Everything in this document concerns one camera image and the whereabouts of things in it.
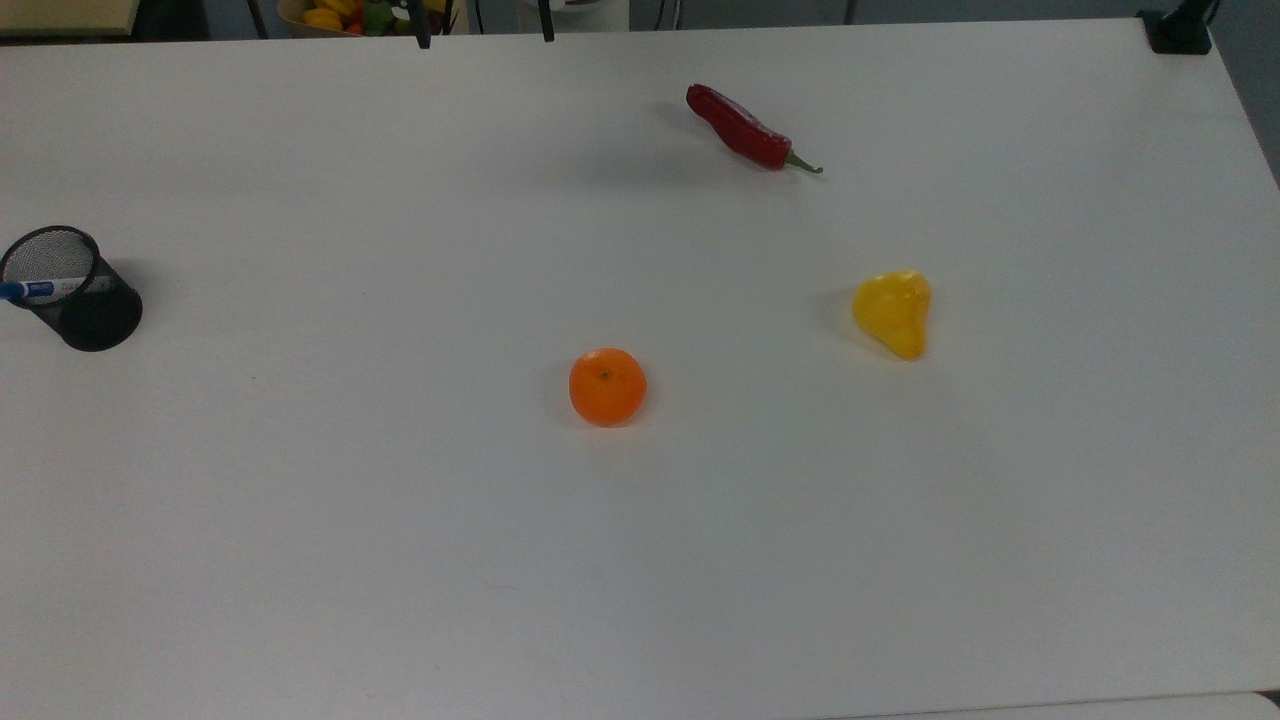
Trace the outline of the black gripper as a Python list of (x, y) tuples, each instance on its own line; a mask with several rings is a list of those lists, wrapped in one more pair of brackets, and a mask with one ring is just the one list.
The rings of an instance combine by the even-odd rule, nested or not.
[(413, 27), (413, 36), (420, 49), (431, 46), (431, 24), (428, 5), (421, 0), (396, 0), (393, 1), (393, 14), (396, 17), (410, 17)]

